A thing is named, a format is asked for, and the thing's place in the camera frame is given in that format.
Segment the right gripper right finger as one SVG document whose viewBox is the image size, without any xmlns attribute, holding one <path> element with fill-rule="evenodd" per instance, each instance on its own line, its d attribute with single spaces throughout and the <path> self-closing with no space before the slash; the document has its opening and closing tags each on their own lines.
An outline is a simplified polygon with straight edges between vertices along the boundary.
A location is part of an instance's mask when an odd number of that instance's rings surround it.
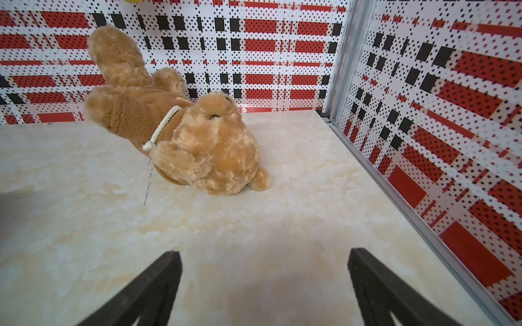
<svg viewBox="0 0 522 326">
<path fill-rule="evenodd" d="M 353 248 L 347 268 L 365 325 L 458 325 L 372 253 Z"/>
</svg>

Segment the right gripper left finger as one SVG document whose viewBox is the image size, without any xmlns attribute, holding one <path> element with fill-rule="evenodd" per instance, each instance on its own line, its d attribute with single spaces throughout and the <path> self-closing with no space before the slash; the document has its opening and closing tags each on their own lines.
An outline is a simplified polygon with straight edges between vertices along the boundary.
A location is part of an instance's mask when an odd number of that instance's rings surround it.
<svg viewBox="0 0 522 326">
<path fill-rule="evenodd" d="M 167 251 L 80 325 L 167 325 L 182 273 L 179 252 Z"/>
</svg>

